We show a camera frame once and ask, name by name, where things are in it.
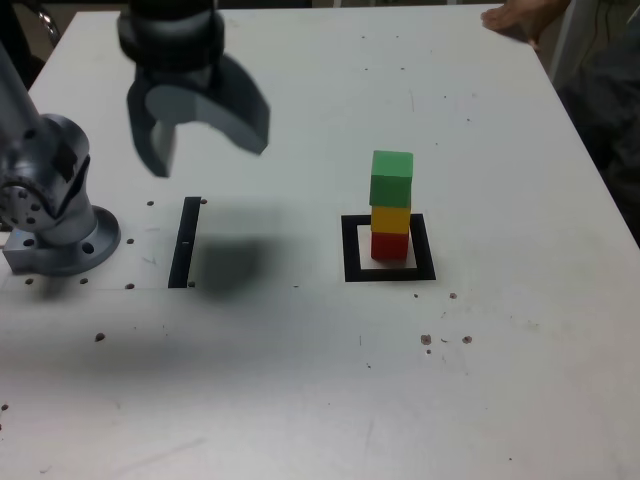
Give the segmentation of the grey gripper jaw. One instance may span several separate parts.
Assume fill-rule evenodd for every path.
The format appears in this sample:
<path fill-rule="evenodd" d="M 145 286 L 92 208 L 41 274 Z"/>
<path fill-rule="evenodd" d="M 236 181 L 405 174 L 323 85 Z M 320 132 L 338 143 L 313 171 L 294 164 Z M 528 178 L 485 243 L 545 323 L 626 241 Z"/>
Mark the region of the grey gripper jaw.
<path fill-rule="evenodd" d="M 255 155 L 269 145 L 269 104 L 251 75 L 226 54 L 211 67 L 207 94 L 161 85 L 147 94 L 146 107 L 155 119 L 171 125 L 207 124 Z"/>
<path fill-rule="evenodd" d="M 127 93 L 131 136 L 145 167 L 156 177 L 168 178 L 173 165 L 176 128 L 155 119 L 148 111 L 146 96 L 151 87 L 148 75 L 142 68 L 137 68 Z"/>

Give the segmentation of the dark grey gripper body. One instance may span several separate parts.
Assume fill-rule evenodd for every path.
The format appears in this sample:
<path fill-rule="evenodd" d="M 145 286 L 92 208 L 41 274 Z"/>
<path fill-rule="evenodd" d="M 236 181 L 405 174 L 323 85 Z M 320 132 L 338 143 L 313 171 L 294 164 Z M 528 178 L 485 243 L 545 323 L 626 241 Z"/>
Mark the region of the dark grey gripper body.
<path fill-rule="evenodd" d="M 183 72 L 136 68 L 136 90 L 141 95 L 146 95 L 153 88 L 161 85 L 177 86 L 190 92 L 207 94 L 210 80 L 210 67 Z"/>

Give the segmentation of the person's hand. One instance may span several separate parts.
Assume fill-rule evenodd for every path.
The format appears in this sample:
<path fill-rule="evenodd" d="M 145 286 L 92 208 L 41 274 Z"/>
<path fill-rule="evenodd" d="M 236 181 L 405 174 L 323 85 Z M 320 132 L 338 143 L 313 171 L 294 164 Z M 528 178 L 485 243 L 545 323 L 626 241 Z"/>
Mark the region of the person's hand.
<path fill-rule="evenodd" d="M 564 3 L 547 0 L 506 1 L 502 6 L 489 9 L 481 14 L 482 25 L 495 32 L 506 32 L 513 27 L 523 27 L 527 42 L 539 49 L 543 31 L 557 18 Z"/>

